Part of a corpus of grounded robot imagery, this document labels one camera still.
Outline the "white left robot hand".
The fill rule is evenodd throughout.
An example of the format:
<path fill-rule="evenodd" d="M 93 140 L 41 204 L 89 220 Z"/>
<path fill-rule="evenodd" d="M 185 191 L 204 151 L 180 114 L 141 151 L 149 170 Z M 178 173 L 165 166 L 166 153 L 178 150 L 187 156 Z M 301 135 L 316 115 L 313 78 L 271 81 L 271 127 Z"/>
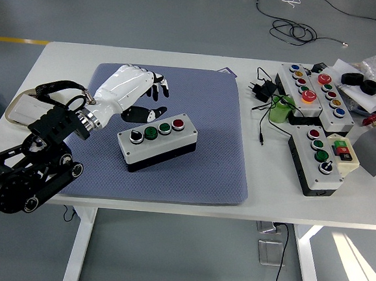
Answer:
<path fill-rule="evenodd" d="M 134 104 L 144 95 L 158 101 L 160 88 L 168 97 L 169 88 L 163 75 L 138 66 L 122 65 L 98 88 L 94 103 L 80 110 L 79 117 L 83 123 L 97 130 L 108 125 L 114 115 L 120 115 L 122 120 L 131 123 L 152 122 L 167 112 L 167 108 L 148 109 Z"/>

